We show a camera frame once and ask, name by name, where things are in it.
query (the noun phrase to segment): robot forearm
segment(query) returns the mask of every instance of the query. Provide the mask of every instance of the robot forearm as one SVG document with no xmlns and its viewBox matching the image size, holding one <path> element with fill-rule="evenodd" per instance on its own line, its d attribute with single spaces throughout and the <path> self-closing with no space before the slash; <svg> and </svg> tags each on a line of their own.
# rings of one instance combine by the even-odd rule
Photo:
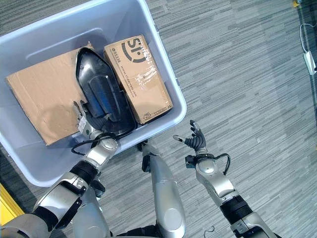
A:
<svg viewBox="0 0 317 238">
<path fill-rule="evenodd" d="M 102 140 L 37 201 L 31 214 L 4 225 L 1 236 L 48 238 L 53 229 L 66 227 L 82 204 L 81 196 L 117 150 L 115 140 Z"/>
<path fill-rule="evenodd" d="M 196 177 L 205 186 L 238 238 L 277 238 L 261 217 L 252 211 L 230 180 L 218 170 L 213 159 L 201 159 L 196 164 Z"/>
</svg>

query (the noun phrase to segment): plastic storage bin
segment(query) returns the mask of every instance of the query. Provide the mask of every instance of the plastic storage bin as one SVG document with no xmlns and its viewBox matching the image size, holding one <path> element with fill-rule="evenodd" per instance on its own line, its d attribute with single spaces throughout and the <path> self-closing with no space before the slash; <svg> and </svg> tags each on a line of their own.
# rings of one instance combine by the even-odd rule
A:
<svg viewBox="0 0 317 238">
<path fill-rule="evenodd" d="M 120 151 L 179 123 L 186 102 L 144 0 L 94 0 L 0 37 L 0 142 L 28 181 L 52 185 L 80 157 L 70 148 L 76 136 L 46 146 L 24 114 L 5 77 L 90 41 L 102 55 L 104 45 L 143 34 L 174 108 L 120 140 Z"/>
</svg>

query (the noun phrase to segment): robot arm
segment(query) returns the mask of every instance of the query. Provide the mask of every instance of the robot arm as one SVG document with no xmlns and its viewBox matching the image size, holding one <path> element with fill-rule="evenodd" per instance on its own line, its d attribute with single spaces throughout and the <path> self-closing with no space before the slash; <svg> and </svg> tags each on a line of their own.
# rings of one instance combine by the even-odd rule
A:
<svg viewBox="0 0 317 238">
<path fill-rule="evenodd" d="M 185 212 L 177 189 L 177 182 L 157 149 L 143 143 L 142 170 L 151 173 L 155 213 L 159 231 L 164 238 L 185 235 Z"/>
<path fill-rule="evenodd" d="M 253 212 L 247 202 L 241 197 L 226 172 L 230 166 L 230 157 L 222 154 L 215 157 L 208 154 L 205 137 L 199 126 L 193 120 L 190 121 L 192 138 L 183 138 L 175 135 L 173 138 L 185 143 L 196 151 L 195 156 L 186 157 L 186 167 L 196 169 L 198 181 L 205 186 L 214 203 L 220 208 L 225 218 L 231 224 L 231 230 L 236 237 L 244 238 L 279 238 L 274 234 L 261 217 Z M 227 166 L 221 172 L 216 160 L 228 156 Z"/>
<path fill-rule="evenodd" d="M 31 214 L 24 214 L 5 224 L 1 228 L 1 237 L 48 238 L 53 229 L 66 227 L 81 206 L 82 195 L 115 154 L 117 142 L 109 137 L 100 137 L 102 132 L 86 121 L 82 111 L 78 116 L 79 130 L 89 139 L 97 138 L 97 144 L 48 189 Z"/>
</svg>

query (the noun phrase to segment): cardboard sheet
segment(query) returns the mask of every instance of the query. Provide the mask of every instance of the cardboard sheet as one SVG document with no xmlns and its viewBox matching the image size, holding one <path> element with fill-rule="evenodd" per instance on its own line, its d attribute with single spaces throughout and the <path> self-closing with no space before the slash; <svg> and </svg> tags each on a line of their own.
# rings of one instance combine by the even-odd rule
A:
<svg viewBox="0 0 317 238">
<path fill-rule="evenodd" d="M 77 132 L 73 101 L 85 101 L 75 77 L 78 50 L 7 77 L 22 109 L 47 145 Z"/>
</svg>

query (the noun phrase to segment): clothes iron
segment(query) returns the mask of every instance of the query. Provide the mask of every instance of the clothes iron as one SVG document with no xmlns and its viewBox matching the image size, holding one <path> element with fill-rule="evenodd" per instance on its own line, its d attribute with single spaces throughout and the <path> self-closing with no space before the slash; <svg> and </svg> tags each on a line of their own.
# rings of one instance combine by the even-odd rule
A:
<svg viewBox="0 0 317 238">
<path fill-rule="evenodd" d="M 137 127 L 111 66 L 93 50 L 84 47 L 77 53 L 76 79 L 87 99 L 81 107 L 92 127 L 118 138 Z"/>
</svg>

